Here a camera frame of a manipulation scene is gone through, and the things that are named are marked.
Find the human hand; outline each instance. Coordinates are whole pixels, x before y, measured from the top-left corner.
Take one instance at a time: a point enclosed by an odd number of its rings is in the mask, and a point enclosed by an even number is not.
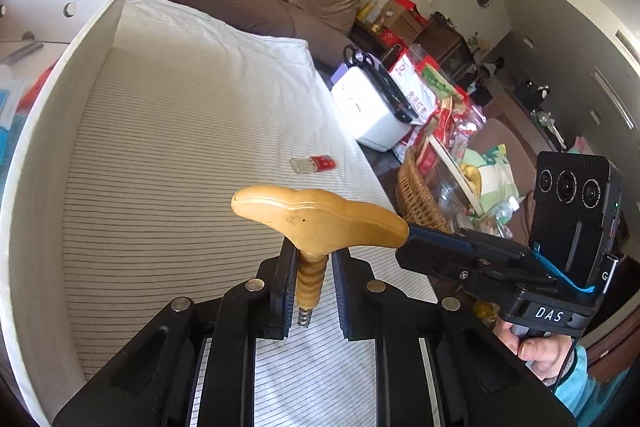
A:
[[[511,333],[513,324],[504,322],[497,317],[494,334],[502,343],[511,349],[511,352],[520,360],[533,362],[531,370],[540,380],[554,378],[562,371],[562,364],[573,343],[572,338],[566,335],[551,335],[547,338],[520,339]]]

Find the screw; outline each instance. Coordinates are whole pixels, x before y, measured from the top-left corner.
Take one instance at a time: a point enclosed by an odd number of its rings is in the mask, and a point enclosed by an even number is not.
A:
[[[262,288],[264,288],[264,281],[262,279],[249,279],[244,287],[247,288],[250,292],[259,292]]]
[[[460,301],[455,297],[445,297],[441,304],[444,309],[450,312],[457,312],[460,309]]]
[[[372,293],[382,293],[386,290],[386,284],[378,279],[373,279],[367,283],[367,290]]]
[[[171,309],[174,312],[183,312],[191,306],[191,301],[187,297],[176,297],[171,301]]]
[[[308,328],[311,324],[311,313],[314,309],[310,308],[305,310],[304,308],[298,308],[298,325],[302,328]]]

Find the blue sleeve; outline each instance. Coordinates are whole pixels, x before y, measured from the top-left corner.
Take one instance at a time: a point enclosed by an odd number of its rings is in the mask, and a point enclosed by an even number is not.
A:
[[[623,371],[605,385],[587,375],[587,352],[582,346],[575,349],[574,368],[558,386],[556,396],[575,416],[578,427],[588,427],[605,409],[618,391],[628,371]]]
[[[587,352],[578,344],[575,348],[575,362],[571,373],[556,390],[556,397],[564,403],[574,416],[584,407],[584,400],[593,392],[594,381],[587,375]]]

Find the blue string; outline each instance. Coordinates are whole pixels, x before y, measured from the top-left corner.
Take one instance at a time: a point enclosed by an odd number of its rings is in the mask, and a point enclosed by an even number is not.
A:
[[[556,266],[551,261],[549,261],[546,257],[544,257],[540,253],[540,250],[541,250],[540,244],[534,243],[533,250],[532,250],[533,257],[535,257],[538,261],[540,261],[540,264],[542,264],[542,266],[545,267],[546,270],[551,272],[556,277],[559,277],[560,279],[562,279],[573,289],[578,290],[578,292],[593,293],[594,291],[596,291],[595,285],[589,286],[588,288],[580,288],[577,285],[575,285],[575,283],[571,279],[569,279],[569,277],[567,277],[563,272],[561,272],[558,268],[556,268]]]

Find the white bedsheet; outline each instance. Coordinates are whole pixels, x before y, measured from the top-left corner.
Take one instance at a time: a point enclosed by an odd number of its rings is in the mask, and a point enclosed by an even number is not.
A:
[[[294,174],[294,156],[334,171]],[[92,377],[175,296],[216,298],[282,236],[236,217],[239,188],[319,187],[391,208],[306,43],[262,38],[164,0],[128,0],[76,138],[63,256],[72,335]],[[393,252],[353,248],[379,279],[435,301]],[[308,330],[258,341],[255,424],[375,425],[373,343],[342,338],[329,266]]]

